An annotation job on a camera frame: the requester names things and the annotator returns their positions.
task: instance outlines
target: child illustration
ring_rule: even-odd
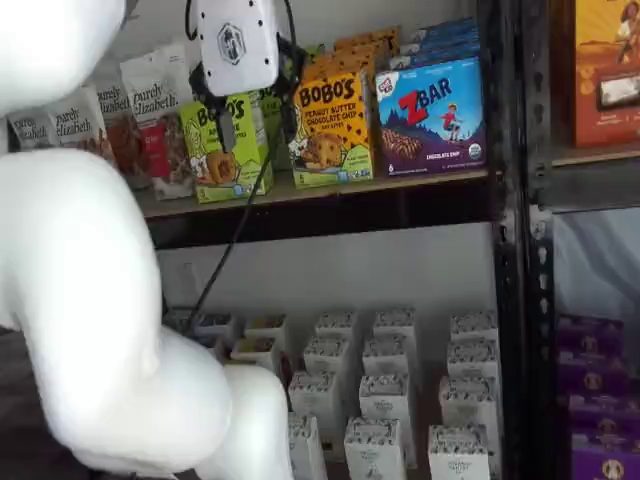
[[[451,132],[451,134],[449,135],[450,142],[458,141],[458,135],[460,134],[459,124],[463,123],[463,121],[460,118],[456,117],[457,111],[458,111],[458,106],[455,103],[450,103],[449,111],[444,115],[440,116],[440,118],[444,120],[444,124],[442,125],[442,128],[444,128],[444,130],[447,132]]]
[[[623,42],[618,54],[618,63],[629,63],[629,54],[633,52],[638,43],[638,2],[631,1],[622,10],[620,27],[616,33],[616,42]]]

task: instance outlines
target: granola bag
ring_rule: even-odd
[[[115,167],[95,86],[81,87],[45,109],[55,125],[61,146],[91,152]]]
[[[110,64],[102,66],[94,78],[107,138],[127,183],[133,190],[141,190],[151,184],[149,163],[142,153],[140,131],[118,69],[111,67]]]
[[[193,195],[180,107],[193,100],[184,46],[171,44],[120,65],[158,200]]]
[[[8,118],[23,152],[60,145],[56,129],[43,109],[23,110],[9,115]]]

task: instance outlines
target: white wall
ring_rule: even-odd
[[[223,247],[158,252],[170,305],[192,305]],[[303,340],[330,308],[371,319],[380,307],[413,305],[424,359],[444,359],[451,313],[495,309],[491,232],[467,224],[242,244],[206,306],[243,315],[284,312]]]
[[[193,0],[192,14],[197,1]],[[281,29],[288,32],[284,1],[273,2]],[[186,40],[185,3],[186,0],[140,0],[133,18],[116,38],[112,53],[118,58],[140,55],[173,39]],[[291,0],[300,45],[331,44],[342,36],[391,25],[402,25],[405,32],[411,32],[472,15],[474,6],[475,0]]]

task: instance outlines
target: purple box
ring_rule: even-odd
[[[640,398],[571,395],[571,427],[640,438]]]
[[[624,322],[606,318],[564,315],[558,317],[559,349],[622,356]]]
[[[574,432],[571,438],[573,480],[623,480],[640,477],[640,441],[620,435]]]
[[[623,396],[629,391],[629,373],[619,357],[563,350],[558,353],[558,391]]]

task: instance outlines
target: wooden shelf board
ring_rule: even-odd
[[[388,190],[393,188],[415,187],[420,185],[432,185],[447,182],[457,182],[484,178],[488,176],[488,171],[474,170],[468,172],[449,173],[433,176],[401,176],[392,178],[376,178],[362,182],[354,182],[340,185],[329,185],[325,187],[296,189],[293,183],[291,172],[281,172],[275,175],[275,184],[267,195],[256,196],[254,205],[267,205],[282,202],[294,202],[314,198],[323,198],[338,195],[348,195],[352,193],[364,193],[377,190]],[[138,204],[146,218],[160,218],[173,215],[182,215],[192,212],[205,212],[220,210],[246,205],[247,199],[229,200],[226,202],[216,202],[199,204],[195,197],[182,198],[176,200],[158,201],[155,199],[152,190],[146,190],[136,194]]]

